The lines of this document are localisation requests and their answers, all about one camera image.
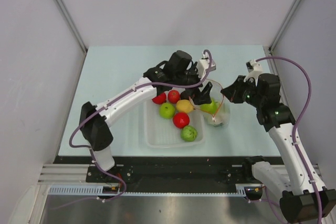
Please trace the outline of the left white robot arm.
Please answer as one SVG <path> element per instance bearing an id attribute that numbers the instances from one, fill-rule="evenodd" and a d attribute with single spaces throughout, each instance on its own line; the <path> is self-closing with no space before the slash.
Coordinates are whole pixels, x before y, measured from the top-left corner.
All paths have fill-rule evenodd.
<path id="1" fill-rule="evenodd" d="M 209 50 L 193 62 L 192 56 L 178 50 L 169 60 L 148 69 L 131 87 L 116 97 L 93 105 L 85 103 L 81 108 L 79 129 L 89 143 L 93 162 L 99 166 L 98 176 L 105 182 L 115 178 L 115 161 L 110 145 L 113 135 L 110 127 L 133 107 L 157 97 L 172 88 L 184 89 L 194 105 L 211 103 L 211 84 L 203 85 L 208 74 L 216 69 Z"/>

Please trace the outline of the cabbage head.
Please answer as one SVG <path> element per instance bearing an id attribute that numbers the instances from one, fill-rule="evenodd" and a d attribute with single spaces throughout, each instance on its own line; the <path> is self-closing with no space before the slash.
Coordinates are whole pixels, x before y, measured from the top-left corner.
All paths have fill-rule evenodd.
<path id="1" fill-rule="evenodd" d="M 204 119 L 207 124 L 219 127 L 219 126 L 227 126 L 230 121 L 230 108 L 228 105 L 222 105 L 215 116 L 212 116 L 208 113 L 204 115 Z"/>

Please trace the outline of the dark purple fruit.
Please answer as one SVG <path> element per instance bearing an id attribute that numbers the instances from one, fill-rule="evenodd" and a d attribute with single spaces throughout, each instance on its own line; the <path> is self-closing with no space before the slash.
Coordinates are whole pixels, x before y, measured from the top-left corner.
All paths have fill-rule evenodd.
<path id="1" fill-rule="evenodd" d="M 187 90 L 184 90 L 180 93 L 180 99 L 181 100 L 188 100 L 190 97 L 190 93 Z"/>

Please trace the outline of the clear orange zip bag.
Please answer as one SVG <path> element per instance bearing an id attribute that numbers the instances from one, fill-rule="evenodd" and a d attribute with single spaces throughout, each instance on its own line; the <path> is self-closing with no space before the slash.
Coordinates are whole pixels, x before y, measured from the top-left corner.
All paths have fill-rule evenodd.
<path id="1" fill-rule="evenodd" d="M 212 115 L 212 116 L 215 116 L 216 113 L 218 112 L 219 108 L 220 108 L 222 105 L 225 104 L 225 105 L 228 105 L 228 106 L 229 106 L 229 104 L 228 104 L 228 100 L 225 98 L 225 96 L 223 96 L 223 95 L 221 94 L 221 89 L 223 88 L 222 85 L 221 85 L 219 82 L 215 81 L 215 80 L 212 80 L 212 79 L 206 79 L 206 81 L 205 81 L 205 86 L 206 86 L 206 84 L 207 84 L 209 81 L 212 82 L 212 84 L 213 84 L 213 87 L 212 87 L 211 92 L 210 92 L 210 97 L 213 98 L 213 99 L 218 103 L 218 109 L 217 109 L 217 111 L 215 112 L 215 114 L 210 114 L 210 113 L 208 113 L 208 114 L 210 114 L 210 115 Z M 194 102 L 193 102 L 193 100 L 189 99 L 189 101 L 190 101 L 190 103 L 193 105 L 194 109 L 195 109 L 196 111 L 200 112 L 200 113 L 203 115 L 203 117 L 204 117 L 204 115 L 205 115 L 207 112 L 202 111 L 202 110 L 200 109 L 200 105 L 195 105 Z"/>

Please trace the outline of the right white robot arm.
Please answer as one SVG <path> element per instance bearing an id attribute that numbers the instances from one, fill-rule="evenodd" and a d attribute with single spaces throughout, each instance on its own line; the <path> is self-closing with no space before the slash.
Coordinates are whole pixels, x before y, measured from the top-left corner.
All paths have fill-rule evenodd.
<path id="1" fill-rule="evenodd" d="M 258 156 L 247 160 L 243 179 L 262 182 L 278 199 L 288 223 L 327 217 L 335 206 L 335 190 L 326 188 L 303 149 L 294 128 L 295 119 L 280 102 L 279 77 L 269 73 L 262 73 L 258 79 L 238 76 L 221 93 L 232 103 L 246 102 L 256 108 L 257 120 L 274 141 L 288 174 L 282 176 Z"/>

